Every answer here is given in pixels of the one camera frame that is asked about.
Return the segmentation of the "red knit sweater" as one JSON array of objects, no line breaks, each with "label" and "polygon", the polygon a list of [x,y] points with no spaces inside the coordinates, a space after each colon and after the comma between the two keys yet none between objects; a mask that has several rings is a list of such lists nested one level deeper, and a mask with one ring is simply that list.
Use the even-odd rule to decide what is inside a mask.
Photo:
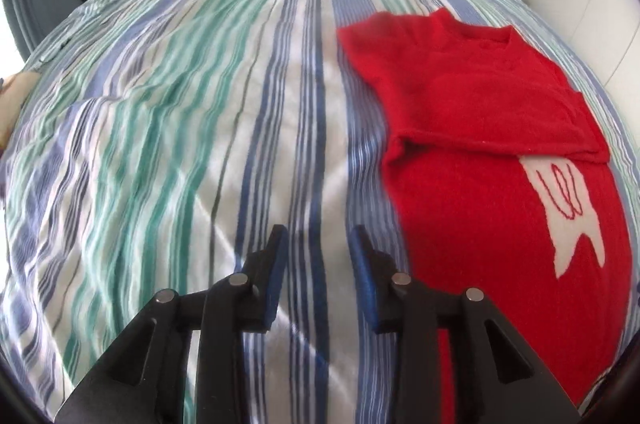
[{"label": "red knit sweater", "polygon": [[337,37],[384,110],[382,179],[412,272],[484,291],[580,404],[614,362],[632,271],[584,96],[513,26],[446,9],[380,12]]}]

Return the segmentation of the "striped blue green bedspread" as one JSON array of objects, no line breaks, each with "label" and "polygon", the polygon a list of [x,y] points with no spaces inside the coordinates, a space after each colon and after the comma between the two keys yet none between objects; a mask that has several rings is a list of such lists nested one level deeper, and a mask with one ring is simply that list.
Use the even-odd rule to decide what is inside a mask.
[{"label": "striped blue green bedspread", "polygon": [[600,126],[631,287],[614,362],[572,402],[582,418],[615,381],[636,392],[624,367],[639,339],[638,160],[588,64],[523,0],[87,0],[27,59],[40,80],[1,151],[2,420],[58,423],[158,291],[207,290],[282,225],[276,318],[242,338],[247,423],[391,423],[396,337],[359,307],[352,229],[420,279],[383,184],[382,104],[337,32],[439,9],[513,26]]}]

